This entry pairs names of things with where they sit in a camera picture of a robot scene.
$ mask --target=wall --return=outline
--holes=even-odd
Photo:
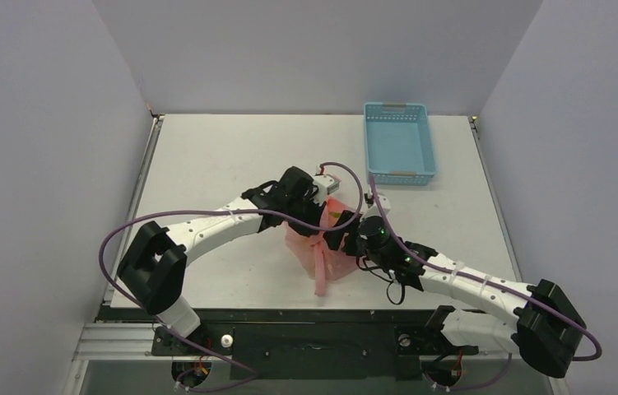
[[[478,114],[541,0],[94,0],[157,113]]]
[[[151,116],[87,0],[0,2],[0,393],[58,393]]]
[[[544,1],[480,121],[525,280],[557,281],[605,347],[573,393],[617,394],[618,2]]]

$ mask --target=purple cable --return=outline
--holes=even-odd
[[[489,387],[489,386],[497,383],[498,381],[500,381],[500,379],[502,379],[503,376],[505,376],[507,374],[510,366],[512,366],[512,354],[508,354],[507,355],[507,362],[505,363],[505,366],[492,379],[486,381],[485,383],[472,384],[472,385],[464,385],[463,387],[448,387],[449,391],[468,391],[468,390],[471,390],[471,389],[481,389],[481,388]],[[447,389],[446,386],[441,385],[441,384],[437,384],[427,373],[425,373],[425,377],[429,381],[431,381],[432,383],[435,383],[437,385],[437,388],[439,388],[439,389]]]
[[[103,239],[103,242],[100,244],[100,249],[98,250],[98,264],[100,265],[100,271],[103,273],[103,276],[105,276],[105,280],[107,280],[107,282],[115,289],[117,290],[120,294],[124,295],[124,297],[126,297],[127,299],[131,300],[134,304],[136,304],[137,306],[139,306],[140,308],[143,309],[142,304],[139,303],[139,301],[132,295],[130,295],[128,292],[126,292],[126,290],[124,288],[122,288],[114,279],[113,277],[109,274],[108,269],[105,267],[105,248],[108,246],[108,243],[110,242],[110,240],[119,232],[121,232],[122,230],[127,229],[129,226],[132,226],[134,224],[137,224],[139,222],[143,222],[143,221],[148,221],[154,218],[161,218],[162,216],[189,216],[189,215],[195,215],[195,216],[228,216],[230,215],[230,213],[233,214],[268,214],[268,215],[274,215],[274,216],[279,216],[284,218],[285,220],[289,221],[289,222],[295,222],[299,225],[302,225],[306,228],[309,228],[311,230],[317,230],[317,231],[321,231],[321,232],[330,232],[330,231],[334,231],[334,230],[340,230],[343,229],[345,227],[347,227],[350,223],[352,223],[357,216],[360,213],[360,210],[362,209],[362,202],[363,202],[363,190],[362,190],[362,184],[360,183],[360,179],[359,177],[357,177],[357,174],[355,174],[354,171],[352,171],[352,169],[350,169],[349,167],[343,165],[342,163],[337,163],[337,162],[323,162],[320,167],[321,170],[323,171],[323,167],[325,166],[336,166],[336,167],[340,167],[341,169],[344,169],[347,173],[350,174],[350,176],[352,176],[352,178],[355,180],[356,184],[357,184],[357,189],[360,191],[360,200],[357,203],[357,208],[355,209],[355,215],[353,215],[349,220],[347,220],[347,222],[345,222],[342,225],[339,226],[334,226],[332,228],[329,227],[321,227],[321,226],[315,226],[315,225],[311,225],[308,224],[306,222],[303,222],[301,220],[298,220],[292,216],[288,216],[287,214],[283,213],[283,212],[278,212],[278,211],[273,211],[273,210],[263,210],[263,209],[253,209],[253,210],[231,210],[229,211],[207,211],[207,210],[177,210],[177,211],[162,211],[162,212],[156,212],[153,214],[149,214],[146,216],[140,216],[138,218],[134,218],[130,221],[125,222],[124,224],[118,226],[117,228],[115,228],[114,230],[112,230],[110,233],[108,233],[105,238]],[[243,370],[246,370],[248,372],[250,372],[252,375],[249,378],[234,382],[234,383],[229,383],[229,384],[225,384],[222,385],[220,387],[217,388],[190,388],[189,390],[194,392],[194,393],[213,393],[215,391],[221,391],[224,389],[228,389],[228,388],[233,388],[233,387],[237,387],[241,384],[247,383],[249,381],[252,381],[254,379],[256,379],[258,377],[258,372],[255,371],[253,368],[248,367],[247,365],[244,365],[240,362],[238,362],[237,360],[232,360],[231,358],[224,356],[222,354],[219,354],[215,351],[212,351],[204,346],[200,346],[199,344],[195,343],[195,342],[191,342],[189,341],[187,338],[181,336],[179,333],[173,331],[171,328],[168,328],[165,326],[165,323],[161,322],[159,319],[158,321],[160,323],[162,323],[164,325],[164,328],[166,328],[168,330],[168,332],[170,332],[170,334],[172,334],[173,336],[175,336],[176,338],[178,338],[180,341],[184,342],[185,344],[194,347],[196,349],[198,349],[201,352],[204,352],[205,354],[208,354],[210,356],[215,356],[216,358],[219,358],[220,360],[223,360],[225,362],[228,362],[234,366],[237,366]],[[182,374],[180,374],[178,376],[178,378],[176,379],[177,382],[181,382],[182,378],[186,375],[192,372],[192,369],[187,370],[185,372],[183,372]]]
[[[369,187],[371,188],[372,194],[374,196],[377,196],[376,185],[375,185],[375,182],[374,182],[374,175],[373,174],[369,174]],[[381,202],[379,201],[379,199],[375,199],[374,201],[376,202],[376,206],[379,209],[379,214],[383,218],[383,223],[386,225],[386,228],[391,233],[391,237],[396,242],[396,244],[398,244],[398,246],[401,247],[401,249],[403,249],[403,251],[405,251],[408,254],[408,256],[410,256],[411,258],[415,259],[417,262],[419,262],[423,266],[427,266],[427,267],[429,267],[431,269],[434,269],[434,270],[436,270],[438,272],[444,272],[444,273],[447,273],[447,274],[452,274],[453,270],[449,270],[446,267],[439,267],[437,265],[433,265],[432,263],[429,263],[429,262],[425,261],[423,258],[418,257],[410,249],[408,249],[408,247],[406,247],[406,245],[398,238],[398,236],[396,235],[396,232],[393,231],[393,228],[391,227],[391,224],[388,222],[388,218],[386,217],[386,213],[383,211],[383,208],[381,207]],[[480,282],[481,284],[483,282],[485,282],[484,279],[482,279],[482,278],[480,278],[478,276],[474,276],[474,275],[472,275],[470,273],[466,273],[466,272],[458,272],[458,276],[461,276],[461,277],[464,277],[464,278],[468,278],[468,279],[473,280],[473,281]],[[494,282],[489,282],[489,281],[486,284],[488,286],[492,286],[493,288],[496,288],[498,290],[503,290],[503,291],[508,292],[508,293],[510,293],[512,295],[515,295],[518,298],[522,298],[522,299],[526,300],[527,302],[529,302],[531,304],[534,304],[534,305],[536,305],[537,307],[539,307],[541,309],[544,309],[549,314],[551,314],[554,317],[556,317],[557,319],[563,321],[563,323],[565,323],[566,325],[569,325],[573,329],[576,329],[577,331],[582,333],[587,339],[589,339],[589,341],[591,341],[592,344],[595,346],[595,353],[592,354],[592,355],[574,356],[573,360],[575,360],[575,361],[596,360],[597,358],[602,356],[602,346],[599,344],[599,341],[597,340],[596,337],[594,337],[594,335],[592,335],[587,329],[581,327],[578,323],[576,323],[572,319],[570,319],[568,317],[565,317],[563,314],[555,311],[548,304],[545,304],[545,303],[542,303],[542,302],[540,302],[540,301],[538,301],[536,299],[530,298],[529,296],[523,294],[522,292],[514,290],[514,289],[512,289],[512,288],[510,288],[508,286],[503,286],[501,284],[496,284]]]

